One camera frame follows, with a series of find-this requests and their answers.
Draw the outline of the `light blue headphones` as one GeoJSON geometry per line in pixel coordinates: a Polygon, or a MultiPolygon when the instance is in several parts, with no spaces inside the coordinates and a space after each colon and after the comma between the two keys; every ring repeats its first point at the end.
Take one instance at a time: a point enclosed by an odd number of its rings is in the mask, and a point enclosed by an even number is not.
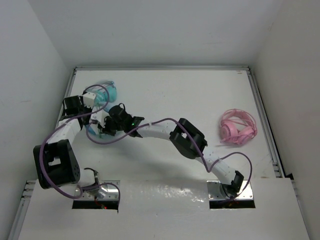
{"type": "Polygon", "coordinates": [[[85,126],[90,135],[95,138],[104,139],[105,134],[102,132],[101,126],[98,123],[91,123],[85,126]]]}

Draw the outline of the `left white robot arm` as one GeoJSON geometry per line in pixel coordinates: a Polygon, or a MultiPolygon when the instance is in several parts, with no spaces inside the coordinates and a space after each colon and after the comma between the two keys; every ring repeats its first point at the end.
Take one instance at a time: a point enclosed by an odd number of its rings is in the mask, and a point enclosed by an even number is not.
{"type": "Polygon", "coordinates": [[[98,172],[91,168],[80,168],[72,143],[76,135],[89,123],[94,107],[96,94],[84,93],[66,97],[62,102],[62,114],[54,133],[49,135],[44,145],[33,148],[38,181],[43,189],[50,189],[69,184],[80,184],[90,188],[99,183],[98,172]]]}

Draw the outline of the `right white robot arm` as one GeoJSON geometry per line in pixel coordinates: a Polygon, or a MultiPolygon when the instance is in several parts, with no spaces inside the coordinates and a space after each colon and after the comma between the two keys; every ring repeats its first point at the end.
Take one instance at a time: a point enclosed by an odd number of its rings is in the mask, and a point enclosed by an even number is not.
{"type": "Polygon", "coordinates": [[[170,141],[183,157],[199,161],[208,173],[213,173],[227,197],[234,198],[241,189],[244,176],[216,155],[208,146],[205,135],[185,118],[178,121],[165,118],[148,123],[144,117],[132,116],[124,107],[114,105],[109,109],[99,129],[103,134],[110,136],[124,132],[133,138],[170,141]]]}

